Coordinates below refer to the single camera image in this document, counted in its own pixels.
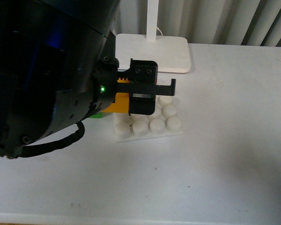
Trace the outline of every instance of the yellow part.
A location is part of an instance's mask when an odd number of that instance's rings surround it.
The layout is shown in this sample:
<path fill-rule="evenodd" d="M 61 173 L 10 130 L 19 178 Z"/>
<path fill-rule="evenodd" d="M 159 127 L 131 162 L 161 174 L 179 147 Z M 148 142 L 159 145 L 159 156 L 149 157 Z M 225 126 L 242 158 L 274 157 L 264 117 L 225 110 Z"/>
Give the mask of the yellow part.
<path fill-rule="evenodd" d="M 129 80 L 118 79 L 119 83 L 129 83 Z M 117 93 L 115 103 L 112 103 L 103 112 L 105 113 L 128 113 L 129 112 L 129 94 Z"/>

